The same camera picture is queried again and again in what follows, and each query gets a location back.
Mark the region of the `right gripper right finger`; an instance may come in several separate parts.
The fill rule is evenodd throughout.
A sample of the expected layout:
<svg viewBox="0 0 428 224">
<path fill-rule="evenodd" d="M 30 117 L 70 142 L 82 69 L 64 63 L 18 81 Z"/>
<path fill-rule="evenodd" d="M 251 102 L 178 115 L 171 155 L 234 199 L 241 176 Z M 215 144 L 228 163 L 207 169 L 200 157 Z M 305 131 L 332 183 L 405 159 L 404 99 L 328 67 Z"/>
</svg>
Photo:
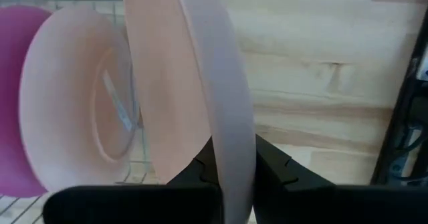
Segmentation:
<svg viewBox="0 0 428 224">
<path fill-rule="evenodd" d="M 257 224 L 428 224 L 428 188 L 336 185 L 256 138 Z"/>
</svg>

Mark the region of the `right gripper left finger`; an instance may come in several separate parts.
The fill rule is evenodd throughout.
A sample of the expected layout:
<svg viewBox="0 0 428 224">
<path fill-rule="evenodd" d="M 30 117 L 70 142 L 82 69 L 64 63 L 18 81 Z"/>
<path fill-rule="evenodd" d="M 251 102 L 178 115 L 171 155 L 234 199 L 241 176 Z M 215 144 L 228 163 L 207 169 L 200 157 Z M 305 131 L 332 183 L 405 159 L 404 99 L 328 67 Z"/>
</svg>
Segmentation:
<svg viewBox="0 0 428 224">
<path fill-rule="evenodd" d="M 213 142 L 165 185 L 71 187 L 53 194 L 45 224 L 223 224 Z"/>
</svg>

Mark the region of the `salmon pink plate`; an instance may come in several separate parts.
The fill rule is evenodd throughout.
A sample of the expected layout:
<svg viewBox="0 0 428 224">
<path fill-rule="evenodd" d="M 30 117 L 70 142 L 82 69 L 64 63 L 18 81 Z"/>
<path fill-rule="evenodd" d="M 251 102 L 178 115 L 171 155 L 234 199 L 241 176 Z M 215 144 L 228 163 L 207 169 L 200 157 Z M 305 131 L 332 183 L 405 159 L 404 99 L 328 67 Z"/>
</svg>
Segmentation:
<svg viewBox="0 0 428 224">
<path fill-rule="evenodd" d="M 30 44 L 19 91 L 21 137 L 39 182 L 54 192 L 122 181 L 137 120 L 120 29 L 91 7 L 54 12 Z"/>
</svg>

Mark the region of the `pale peach plate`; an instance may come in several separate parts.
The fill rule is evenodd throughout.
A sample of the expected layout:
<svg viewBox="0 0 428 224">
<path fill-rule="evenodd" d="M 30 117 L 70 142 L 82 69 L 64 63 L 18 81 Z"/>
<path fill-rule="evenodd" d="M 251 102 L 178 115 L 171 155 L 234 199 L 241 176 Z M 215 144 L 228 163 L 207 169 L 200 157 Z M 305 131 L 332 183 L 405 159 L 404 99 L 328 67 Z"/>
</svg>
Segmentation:
<svg viewBox="0 0 428 224">
<path fill-rule="evenodd" d="M 226 224 L 246 224 L 256 167 L 251 95 L 221 0 L 124 0 L 150 158 L 171 181 L 213 143 Z"/>
</svg>

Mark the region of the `magenta plate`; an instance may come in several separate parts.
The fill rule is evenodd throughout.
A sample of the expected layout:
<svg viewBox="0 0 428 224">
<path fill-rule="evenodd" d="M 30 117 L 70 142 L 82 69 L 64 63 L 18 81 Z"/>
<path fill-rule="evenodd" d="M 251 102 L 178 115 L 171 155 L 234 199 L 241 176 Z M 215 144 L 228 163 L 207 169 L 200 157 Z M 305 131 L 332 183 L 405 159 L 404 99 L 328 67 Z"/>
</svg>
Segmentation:
<svg viewBox="0 0 428 224">
<path fill-rule="evenodd" d="M 0 195 L 26 198 L 46 192 L 21 141 L 19 87 L 28 47 L 50 15 L 27 5 L 0 7 Z"/>
</svg>

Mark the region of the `black metal rig frame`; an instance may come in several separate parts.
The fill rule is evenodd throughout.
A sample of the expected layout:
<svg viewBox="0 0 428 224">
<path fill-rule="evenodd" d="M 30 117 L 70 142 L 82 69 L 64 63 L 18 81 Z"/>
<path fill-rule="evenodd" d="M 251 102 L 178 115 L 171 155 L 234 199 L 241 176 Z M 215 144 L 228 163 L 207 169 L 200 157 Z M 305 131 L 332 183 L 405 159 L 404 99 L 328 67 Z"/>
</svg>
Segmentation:
<svg viewBox="0 0 428 224">
<path fill-rule="evenodd" d="M 428 187 L 428 8 L 370 183 Z"/>
</svg>

